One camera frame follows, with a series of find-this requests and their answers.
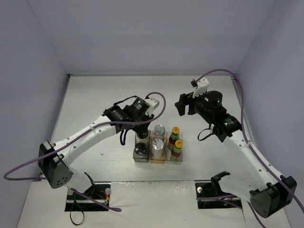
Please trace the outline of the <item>black-cap white bottle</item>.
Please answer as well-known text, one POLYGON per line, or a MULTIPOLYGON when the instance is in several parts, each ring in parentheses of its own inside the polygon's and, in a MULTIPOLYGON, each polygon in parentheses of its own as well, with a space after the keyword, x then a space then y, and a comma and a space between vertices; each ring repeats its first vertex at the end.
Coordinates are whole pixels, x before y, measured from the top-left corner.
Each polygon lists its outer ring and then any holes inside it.
POLYGON ((133 159, 135 162, 148 162, 148 147, 144 143, 137 143, 133 150, 133 159))
POLYGON ((135 134, 135 142, 136 143, 144 143, 144 144, 148 145, 149 142, 150 142, 150 131, 147 130, 143 134, 136 133, 135 134))

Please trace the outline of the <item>silver-cap white jar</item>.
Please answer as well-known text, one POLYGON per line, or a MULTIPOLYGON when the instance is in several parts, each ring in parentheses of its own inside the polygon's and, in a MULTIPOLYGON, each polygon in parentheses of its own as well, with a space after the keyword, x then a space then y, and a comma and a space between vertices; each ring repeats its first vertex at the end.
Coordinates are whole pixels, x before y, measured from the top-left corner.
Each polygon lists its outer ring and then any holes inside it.
POLYGON ((161 139, 154 139, 152 141, 151 153, 152 159, 160 160, 164 152, 164 142, 161 139))
POLYGON ((154 126, 153 139, 160 139, 160 140, 164 141, 165 133, 166 133, 165 127, 161 124, 158 124, 158 125, 154 126))

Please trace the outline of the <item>red sauce bottle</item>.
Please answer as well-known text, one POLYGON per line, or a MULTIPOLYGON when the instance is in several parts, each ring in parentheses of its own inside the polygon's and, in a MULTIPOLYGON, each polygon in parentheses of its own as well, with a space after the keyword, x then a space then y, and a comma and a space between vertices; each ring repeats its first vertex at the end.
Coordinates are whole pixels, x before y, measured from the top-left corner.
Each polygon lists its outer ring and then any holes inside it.
POLYGON ((180 161, 182 158, 182 147, 183 142, 181 140, 177 140, 171 149, 171 161, 180 161))
POLYGON ((168 141, 168 148, 170 150, 173 148, 173 145, 175 144, 175 142, 179 139, 179 133, 180 133, 179 127, 177 127, 177 126, 173 127, 172 132, 169 137, 169 141, 168 141))

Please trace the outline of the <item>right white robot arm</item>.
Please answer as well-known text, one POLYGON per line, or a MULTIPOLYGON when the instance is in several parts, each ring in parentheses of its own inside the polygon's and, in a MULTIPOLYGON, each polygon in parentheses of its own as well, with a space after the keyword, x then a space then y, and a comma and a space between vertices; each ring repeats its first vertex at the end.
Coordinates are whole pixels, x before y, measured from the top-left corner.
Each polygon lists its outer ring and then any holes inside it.
POLYGON ((294 199, 297 183, 292 176, 285 177, 274 168, 250 140, 243 136, 241 123, 227 113, 222 106, 222 93, 209 91, 199 96, 181 94, 175 103, 180 116, 199 114, 208 124, 210 135, 215 135, 245 165, 253 177, 247 182, 232 177, 223 171, 211 178, 210 190, 220 196, 225 193, 236 195, 253 207, 263 218, 278 212, 294 199))

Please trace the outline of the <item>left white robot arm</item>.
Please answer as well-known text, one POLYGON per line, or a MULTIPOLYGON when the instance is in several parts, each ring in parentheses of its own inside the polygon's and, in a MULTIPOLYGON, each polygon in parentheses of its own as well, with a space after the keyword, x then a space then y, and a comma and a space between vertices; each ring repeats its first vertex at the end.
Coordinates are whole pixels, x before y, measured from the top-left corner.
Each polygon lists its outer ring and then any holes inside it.
POLYGON ((131 105, 124 108, 116 102, 74 135, 57 143, 44 141, 39 147, 39 156, 43 159, 38 161, 38 166, 51 188, 66 186, 77 190, 84 199, 92 198, 95 194, 93 179, 88 173, 72 168, 71 164, 102 140, 123 131, 132 130, 139 138, 146 139, 149 134, 149 120, 154 117, 153 111, 158 106, 158 100, 148 97, 136 97, 131 105))

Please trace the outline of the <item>orange transparent bin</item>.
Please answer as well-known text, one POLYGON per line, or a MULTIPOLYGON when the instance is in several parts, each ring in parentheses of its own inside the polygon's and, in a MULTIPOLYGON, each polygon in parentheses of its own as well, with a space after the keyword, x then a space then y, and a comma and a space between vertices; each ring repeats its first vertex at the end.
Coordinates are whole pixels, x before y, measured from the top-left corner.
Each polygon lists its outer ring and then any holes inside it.
POLYGON ((152 153, 151 153, 151 147, 152 147, 152 141, 153 141, 153 131, 151 133, 151 142, 150 142, 150 163, 158 163, 158 164, 164 164, 166 161, 166 146, 167 146, 167 132, 165 133, 165 138, 164 138, 164 152, 163 156, 160 160, 154 160, 152 159, 152 153))

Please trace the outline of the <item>grey transparent bin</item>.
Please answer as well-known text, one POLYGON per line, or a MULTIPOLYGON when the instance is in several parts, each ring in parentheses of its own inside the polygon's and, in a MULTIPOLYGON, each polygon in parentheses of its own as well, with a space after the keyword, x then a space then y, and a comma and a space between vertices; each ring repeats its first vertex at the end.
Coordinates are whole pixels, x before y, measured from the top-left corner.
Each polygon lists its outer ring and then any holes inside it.
POLYGON ((148 131, 146 138, 140 138, 138 134, 135 135, 135 143, 133 149, 133 159, 135 162, 149 162, 150 159, 150 142, 151 131, 148 131))

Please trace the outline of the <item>clear transparent bin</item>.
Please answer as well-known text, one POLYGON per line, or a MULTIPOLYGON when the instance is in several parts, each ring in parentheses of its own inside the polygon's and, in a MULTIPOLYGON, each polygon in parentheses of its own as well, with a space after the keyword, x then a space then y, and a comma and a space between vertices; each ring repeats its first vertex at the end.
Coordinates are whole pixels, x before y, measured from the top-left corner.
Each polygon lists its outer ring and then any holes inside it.
POLYGON ((180 133, 179 139, 177 139, 173 145, 168 144, 166 146, 166 161, 182 162, 183 160, 182 149, 183 149, 183 140, 182 140, 182 133, 180 133))

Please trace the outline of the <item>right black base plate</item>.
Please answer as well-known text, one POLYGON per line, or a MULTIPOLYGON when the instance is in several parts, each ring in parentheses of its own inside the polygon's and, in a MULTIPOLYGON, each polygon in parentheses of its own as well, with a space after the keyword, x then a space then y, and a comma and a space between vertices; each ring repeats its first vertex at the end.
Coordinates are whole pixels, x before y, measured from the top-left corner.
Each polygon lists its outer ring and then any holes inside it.
POLYGON ((195 182, 198 209, 242 209, 241 199, 230 193, 216 193, 210 181, 195 182))

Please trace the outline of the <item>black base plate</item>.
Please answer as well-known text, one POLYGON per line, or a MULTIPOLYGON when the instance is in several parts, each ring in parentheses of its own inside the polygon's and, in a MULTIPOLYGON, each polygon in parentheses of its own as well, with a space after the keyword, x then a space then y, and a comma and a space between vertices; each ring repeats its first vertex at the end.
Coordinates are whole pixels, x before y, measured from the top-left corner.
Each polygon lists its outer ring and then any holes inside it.
MULTIPOLYGON (((86 193, 86 195, 101 204, 107 203, 107 206, 109 207, 110 196, 108 195, 108 193, 110 193, 110 190, 107 189, 111 189, 110 183, 99 183, 96 185, 95 190, 92 190, 90 193, 86 193)), ((100 212, 108 211, 108 209, 98 204, 95 204, 91 200, 88 200, 87 198, 80 196, 71 190, 68 190, 65 203, 65 212, 70 211, 100 212)))
POLYGON ((242 209, 241 199, 230 193, 216 193, 210 181, 195 182, 198 209, 242 209))

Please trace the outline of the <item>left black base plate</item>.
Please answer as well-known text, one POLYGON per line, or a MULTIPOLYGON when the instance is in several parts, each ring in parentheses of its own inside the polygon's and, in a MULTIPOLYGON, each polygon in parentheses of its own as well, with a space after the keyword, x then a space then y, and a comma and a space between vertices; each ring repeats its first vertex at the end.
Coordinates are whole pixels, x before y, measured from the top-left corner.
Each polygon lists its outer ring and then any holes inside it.
MULTIPOLYGON (((108 195, 108 193, 110 193, 110 190, 107 189, 111 189, 110 183, 99 183, 96 185, 95 190, 92 190, 90 193, 86 193, 86 195, 101 204, 107 203, 107 206, 109 207, 110 196, 108 195)), ((87 198, 80 196, 71 190, 68 190, 65 203, 65 212, 70 211, 100 212, 108 211, 108 209, 98 204, 95 204, 91 200, 88 200, 87 198)))

